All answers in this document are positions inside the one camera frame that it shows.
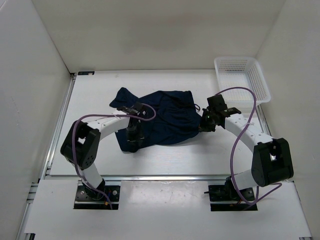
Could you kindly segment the navy blue shorts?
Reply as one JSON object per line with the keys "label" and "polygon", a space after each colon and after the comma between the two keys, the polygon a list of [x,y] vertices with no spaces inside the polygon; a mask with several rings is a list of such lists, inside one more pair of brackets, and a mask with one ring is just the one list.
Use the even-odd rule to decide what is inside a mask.
{"label": "navy blue shorts", "polygon": [[162,91],[137,97],[127,88],[120,88],[109,104],[112,108],[132,107],[135,103],[151,106],[156,116],[151,121],[142,121],[144,140],[140,146],[127,141],[126,130],[115,133],[119,147],[123,152],[135,153],[139,149],[153,145],[175,145],[198,135],[201,116],[196,112],[191,91]]}

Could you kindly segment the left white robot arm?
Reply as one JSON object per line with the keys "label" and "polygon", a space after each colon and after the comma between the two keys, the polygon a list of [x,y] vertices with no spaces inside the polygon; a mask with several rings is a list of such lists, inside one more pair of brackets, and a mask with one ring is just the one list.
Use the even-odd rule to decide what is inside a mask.
{"label": "left white robot arm", "polygon": [[93,200],[107,196],[105,180],[95,165],[100,141],[124,130],[125,142],[139,147],[145,138],[142,122],[153,120],[155,116],[156,112],[151,106],[136,102],[131,107],[120,106],[112,114],[91,114],[89,117],[96,119],[89,122],[83,116],[72,124],[60,153],[73,165]]}

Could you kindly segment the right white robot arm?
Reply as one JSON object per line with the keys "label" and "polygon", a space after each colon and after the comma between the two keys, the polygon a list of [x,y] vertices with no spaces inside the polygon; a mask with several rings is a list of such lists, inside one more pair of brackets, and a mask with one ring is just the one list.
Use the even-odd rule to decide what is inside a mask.
{"label": "right white robot arm", "polygon": [[230,200],[238,199],[244,189],[265,187],[294,176],[289,142],[273,138],[261,132],[235,107],[227,107],[221,94],[207,98],[208,107],[203,109],[199,130],[214,132],[216,127],[234,134],[252,152],[251,168],[234,173],[228,178],[230,184],[224,193]]}

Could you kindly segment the small dark label sticker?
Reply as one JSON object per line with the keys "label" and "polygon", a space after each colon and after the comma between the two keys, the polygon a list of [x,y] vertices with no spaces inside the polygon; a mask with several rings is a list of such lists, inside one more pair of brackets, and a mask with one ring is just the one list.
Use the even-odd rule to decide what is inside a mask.
{"label": "small dark label sticker", "polygon": [[78,76],[92,76],[95,74],[95,71],[79,71]]}

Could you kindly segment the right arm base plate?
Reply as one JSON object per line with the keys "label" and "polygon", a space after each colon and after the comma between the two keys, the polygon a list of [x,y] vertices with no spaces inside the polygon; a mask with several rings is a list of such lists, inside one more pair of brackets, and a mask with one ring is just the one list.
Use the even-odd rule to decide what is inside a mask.
{"label": "right arm base plate", "polygon": [[204,192],[209,196],[211,212],[257,211],[256,204],[245,203],[235,190],[228,190],[225,185],[209,185]]}

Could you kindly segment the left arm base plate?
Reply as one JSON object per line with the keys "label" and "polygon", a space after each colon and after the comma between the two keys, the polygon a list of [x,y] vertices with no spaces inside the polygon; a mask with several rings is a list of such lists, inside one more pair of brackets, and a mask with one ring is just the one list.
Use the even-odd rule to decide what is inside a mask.
{"label": "left arm base plate", "polygon": [[81,181],[79,181],[73,208],[76,210],[118,210],[120,201],[120,185],[105,185],[104,193],[107,198],[92,189],[89,189]]}

